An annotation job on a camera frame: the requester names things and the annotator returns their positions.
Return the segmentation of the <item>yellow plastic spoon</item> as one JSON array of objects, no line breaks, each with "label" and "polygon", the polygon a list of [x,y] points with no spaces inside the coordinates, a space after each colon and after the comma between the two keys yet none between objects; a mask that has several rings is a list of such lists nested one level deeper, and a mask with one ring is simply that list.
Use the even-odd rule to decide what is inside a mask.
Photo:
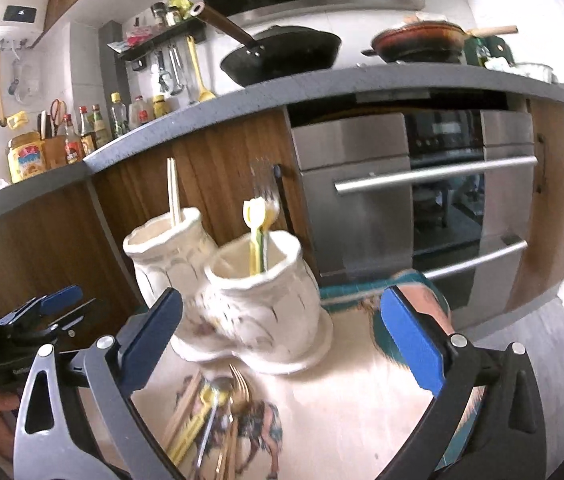
[{"label": "yellow plastic spoon", "polygon": [[265,199],[263,197],[245,200],[243,219],[249,229],[249,274],[263,272],[262,227],[265,223]]}]

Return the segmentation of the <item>yellow plastic fork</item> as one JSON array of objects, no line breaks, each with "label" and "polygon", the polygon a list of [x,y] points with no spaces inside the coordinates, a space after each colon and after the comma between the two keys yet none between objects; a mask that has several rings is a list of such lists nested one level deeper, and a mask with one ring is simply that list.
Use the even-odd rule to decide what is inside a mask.
[{"label": "yellow plastic fork", "polygon": [[244,219],[250,230],[250,274],[265,270],[265,240],[279,215],[275,200],[257,197],[245,203]]}]

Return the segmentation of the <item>white ceramic utensil holder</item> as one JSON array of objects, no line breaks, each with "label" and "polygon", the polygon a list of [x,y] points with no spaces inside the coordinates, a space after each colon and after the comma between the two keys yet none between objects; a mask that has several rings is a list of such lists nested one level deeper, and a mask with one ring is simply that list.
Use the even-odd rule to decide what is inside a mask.
[{"label": "white ceramic utensil holder", "polygon": [[145,304],[154,306],[168,287],[182,296],[170,339],[175,354],[189,362],[235,358],[268,375],[318,364],[331,348],[333,323],[299,239],[271,232],[268,270],[253,275],[249,235],[219,246],[201,211],[189,207],[182,215],[180,223],[170,214],[148,220],[122,242]]}]

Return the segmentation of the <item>red cap sauce bottle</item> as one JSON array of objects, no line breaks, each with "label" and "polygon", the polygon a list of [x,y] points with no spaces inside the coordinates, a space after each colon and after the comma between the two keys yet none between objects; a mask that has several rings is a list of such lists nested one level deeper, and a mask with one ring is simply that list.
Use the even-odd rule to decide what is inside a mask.
[{"label": "red cap sauce bottle", "polygon": [[74,164],[84,158],[84,147],[82,146],[81,137],[76,133],[73,124],[72,115],[64,115],[65,126],[65,156],[66,162]]}]

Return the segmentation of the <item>yellow cap oil bottle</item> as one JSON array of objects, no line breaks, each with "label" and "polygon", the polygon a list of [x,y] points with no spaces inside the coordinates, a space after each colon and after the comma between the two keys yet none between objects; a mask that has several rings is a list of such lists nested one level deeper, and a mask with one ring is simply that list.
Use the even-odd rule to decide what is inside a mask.
[{"label": "yellow cap oil bottle", "polygon": [[129,132],[127,107],[122,103],[122,97],[119,92],[111,93],[111,101],[114,137],[119,138],[119,136],[124,136]]}]

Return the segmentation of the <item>wooden cabinet door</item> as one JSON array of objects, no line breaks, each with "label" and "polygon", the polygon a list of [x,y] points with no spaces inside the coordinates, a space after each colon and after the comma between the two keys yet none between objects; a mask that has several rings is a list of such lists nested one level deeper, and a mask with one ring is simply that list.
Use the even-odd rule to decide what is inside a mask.
[{"label": "wooden cabinet door", "polygon": [[286,110],[220,122],[117,162],[93,177],[104,216],[120,244],[130,232],[168,210],[166,159],[177,163],[181,204],[201,211],[205,230],[223,245],[247,232],[243,201],[253,196],[251,170],[267,160],[280,170],[277,230],[294,234],[303,258],[317,268]]}]

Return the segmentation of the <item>yellow cap mustard jar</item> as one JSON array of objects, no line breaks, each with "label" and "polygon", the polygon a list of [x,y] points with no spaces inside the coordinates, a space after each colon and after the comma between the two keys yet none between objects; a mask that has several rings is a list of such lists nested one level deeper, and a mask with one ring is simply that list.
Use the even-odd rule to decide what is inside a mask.
[{"label": "yellow cap mustard jar", "polygon": [[160,118],[170,113],[170,107],[165,97],[162,94],[154,96],[153,98],[154,116]]}]

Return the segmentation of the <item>stainless steel oven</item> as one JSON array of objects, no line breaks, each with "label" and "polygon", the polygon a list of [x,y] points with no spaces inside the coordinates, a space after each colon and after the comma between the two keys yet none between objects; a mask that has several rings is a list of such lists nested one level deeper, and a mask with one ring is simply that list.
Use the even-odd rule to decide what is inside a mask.
[{"label": "stainless steel oven", "polygon": [[322,285],[414,269],[446,296],[456,327],[505,310],[527,248],[528,113],[414,110],[291,135]]}]

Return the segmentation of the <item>yellow hanging spatula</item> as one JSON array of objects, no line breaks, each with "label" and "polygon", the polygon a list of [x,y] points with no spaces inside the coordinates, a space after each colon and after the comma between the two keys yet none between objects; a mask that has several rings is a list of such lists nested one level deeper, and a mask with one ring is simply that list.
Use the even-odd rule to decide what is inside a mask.
[{"label": "yellow hanging spatula", "polygon": [[215,93],[209,90],[203,81],[201,76],[201,69],[199,68],[198,56],[195,47],[195,40],[192,36],[186,37],[187,48],[189,49],[191,62],[193,66],[194,77],[198,87],[198,101],[207,102],[216,98]]}]

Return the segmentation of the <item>red-brown frying pan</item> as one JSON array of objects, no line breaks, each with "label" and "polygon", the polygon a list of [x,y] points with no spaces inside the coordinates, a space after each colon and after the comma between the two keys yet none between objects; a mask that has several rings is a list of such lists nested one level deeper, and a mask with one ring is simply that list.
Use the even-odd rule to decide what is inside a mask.
[{"label": "red-brown frying pan", "polygon": [[378,56],[385,63],[458,63],[469,38],[517,34],[516,25],[464,30],[448,21],[417,21],[386,29],[371,40],[361,54]]}]

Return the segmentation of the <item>black wall spice shelf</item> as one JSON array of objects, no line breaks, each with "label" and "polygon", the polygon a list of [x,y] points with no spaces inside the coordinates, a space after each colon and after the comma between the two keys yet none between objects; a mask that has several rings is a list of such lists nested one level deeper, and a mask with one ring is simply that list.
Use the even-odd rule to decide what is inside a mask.
[{"label": "black wall spice shelf", "polygon": [[148,52],[186,36],[192,36],[196,42],[204,42],[206,40],[206,25],[196,18],[190,18],[190,20],[185,20],[162,30],[155,36],[140,42],[140,44],[130,47],[125,52],[117,53],[116,56],[120,61],[132,62],[137,58],[142,58]]}]

